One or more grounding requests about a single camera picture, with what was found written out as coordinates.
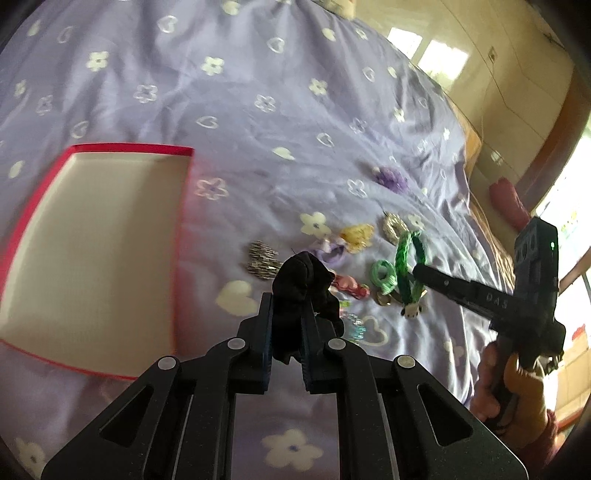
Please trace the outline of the person's right hand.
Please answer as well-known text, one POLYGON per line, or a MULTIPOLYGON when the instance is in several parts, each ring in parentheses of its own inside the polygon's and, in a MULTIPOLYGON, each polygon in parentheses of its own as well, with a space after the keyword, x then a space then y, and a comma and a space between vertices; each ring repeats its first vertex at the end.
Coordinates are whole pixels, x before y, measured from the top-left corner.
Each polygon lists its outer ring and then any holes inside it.
POLYGON ((547 433, 553 443, 555 417, 546 405, 541 373, 524 369, 518 354, 512 354, 500 383, 509 399, 509 404, 502 407, 493 392, 495 368, 499 365, 497 343, 491 342, 483 350, 478 367, 479 377, 470 403, 472 414, 482 422, 500 417, 495 428, 497 435, 516 452, 532 446, 547 433))

